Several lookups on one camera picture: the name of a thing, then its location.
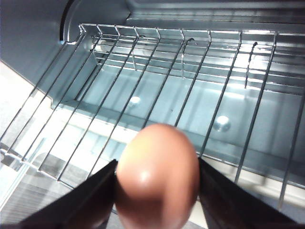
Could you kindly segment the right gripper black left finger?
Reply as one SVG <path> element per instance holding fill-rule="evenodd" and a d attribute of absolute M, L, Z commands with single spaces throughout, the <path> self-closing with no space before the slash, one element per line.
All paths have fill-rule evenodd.
<path fill-rule="evenodd" d="M 115 170 L 112 160 L 69 193 L 2 229 L 104 229 L 115 199 Z"/>

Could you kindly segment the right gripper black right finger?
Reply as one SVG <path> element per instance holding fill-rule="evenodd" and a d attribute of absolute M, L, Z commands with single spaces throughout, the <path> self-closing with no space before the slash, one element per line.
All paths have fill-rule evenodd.
<path fill-rule="evenodd" d="M 303 229 L 199 158 L 199 198 L 210 229 Z"/>

